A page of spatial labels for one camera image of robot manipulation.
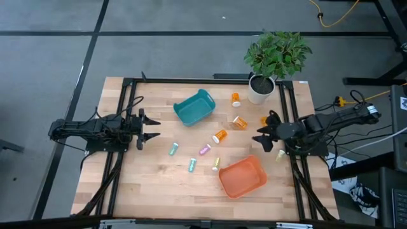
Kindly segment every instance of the gray floor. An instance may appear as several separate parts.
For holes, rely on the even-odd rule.
[[[319,2],[326,23],[333,22],[352,3]],[[388,1],[382,1],[402,40],[407,32]],[[92,31],[101,0],[0,2],[0,30]],[[109,3],[102,31],[384,31],[373,4],[361,3],[338,26],[321,28],[316,9],[307,0],[164,1],[115,0]],[[97,41],[75,120],[87,119],[98,104],[106,76],[211,78],[214,73],[246,73],[243,56],[256,37],[100,37]],[[53,143],[50,123],[65,115],[88,48],[89,37],[0,37],[0,138],[25,146],[24,153],[0,154],[0,221],[29,219],[50,161]],[[385,87],[347,87],[345,76],[376,77],[399,61],[391,39],[307,38],[314,54],[295,80],[308,80],[314,105],[330,103],[336,95],[349,99],[351,89],[365,96]],[[383,113],[377,125],[349,127],[341,134],[390,124],[387,96],[374,100]],[[377,132],[384,134],[390,129]],[[355,139],[342,137],[339,142]],[[79,139],[68,143],[83,147]],[[347,145],[348,148],[364,142]],[[392,150],[390,141],[360,150],[371,156]],[[362,160],[360,155],[347,155]],[[68,216],[83,154],[65,149],[45,211],[46,218]],[[361,178],[370,182],[374,176]],[[355,214],[349,203],[338,203],[341,219],[372,224]]]

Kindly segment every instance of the table leg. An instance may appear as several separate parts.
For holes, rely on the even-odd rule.
[[[394,167],[394,152],[385,153],[366,160],[351,163],[330,172],[331,181],[346,179],[365,172],[377,171],[380,167]]]
[[[390,71],[386,72],[383,76],[379,78],[343,78],[343,84],[345,85],[366,85],[366,86],[391,86],[391,85],[402,85],[406,83],[406,80],[394,80],[394,78],[400,75],[406,70],[407,64],[401,62],[400,64],[393,67]]]
[[[16,144],[10,143],[0,139],[0,151],[3,149],[10,149],[16,152],[23,152],[24,147],[17,146]]]

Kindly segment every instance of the white bottle cap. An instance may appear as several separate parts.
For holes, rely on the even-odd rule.
[[[233,120],[233,123],[235,123],[238,118],[239,116],[236,116],[236,118]]]
[[[237,107],[240,106],[240,102],[239,102],[239,101],[235,101],[235,102],[232,102],[231,105],[232,105],[233,107],[237,108]]]
[[[219,144],[219,139],[216,136],[212,136],[212,139],[214,140],[214,142],[216,142],[217,144]]]

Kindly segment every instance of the yellow cable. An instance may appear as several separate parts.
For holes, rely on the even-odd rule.
[[[373,95],[373,96],[371,96],[371,97],[367,97],[367,98],[365,98],[365,100],[368,101],[368,100],[370,100],[370,99],[379,97],[379,96],[381,96],[381,95],[385,95],[385,94],[387,94],[387,93],[389,93],[389,92],[390,92],[390,90],[385,91],[385,92],[382,92],[382,93],[379,93],[379,94],[376,94],[376,95]],[[356,104],[356,103],[357,103],[357,102],[343,101],[343,104]]]
[[[318,6],[317,3],[315,3],[313,0],[309,0],[312,4],[314,4],[317,8],[318,8],[318,12],[321,12],[321,8]],[[341,22],[354,8],[355,6],[359,3],[360,0],[356,0],[355,4],[348,10],[348,12],[346,12],[346,14],[344,14],[339,20],[337,20],[335,23],[331,24],[331,25],[325,25],[324,22],[322,21],[322,16],[319,16],[319,22],[321,23],[321,25],[325,28],[329,28],[331,26],[334,26],[336,24],[338,24],[339,22]]]

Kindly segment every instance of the white flower pot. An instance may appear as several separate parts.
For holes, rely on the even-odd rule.
[[[253,77],[255,77],[256,75],[252,76],[249,80],[249,101],[254,103],[254,104],[262,104],[264,103],[264,101],[266,100],[266,98],[271,95],[271,93],[274,92],[275,90],[275,83],[273,78],[269,77],[269,79],[272,81],[273,83],[273,90],[272,92],[270,92],[269,94],[259,94],[256,91],[254,91],[254,89],[251,87],[251,81],[253,79]]]

